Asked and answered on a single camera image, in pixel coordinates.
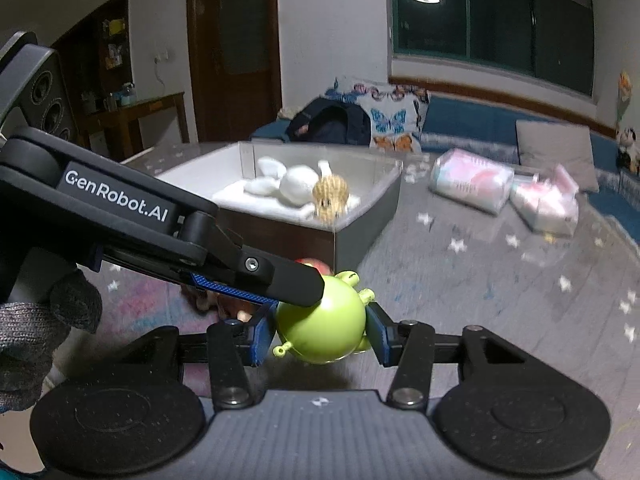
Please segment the gloved grey knit hand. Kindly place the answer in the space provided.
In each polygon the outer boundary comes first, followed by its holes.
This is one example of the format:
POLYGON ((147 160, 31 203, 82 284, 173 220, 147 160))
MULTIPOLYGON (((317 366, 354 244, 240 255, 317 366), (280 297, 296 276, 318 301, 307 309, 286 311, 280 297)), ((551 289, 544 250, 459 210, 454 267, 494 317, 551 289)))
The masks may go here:
POLYGON ((102 298, 81 271, 55 283, 41 304, 1 306, 1 411, 24 411, 41 396, 53 353, 73 328, 93 334, 102 298))

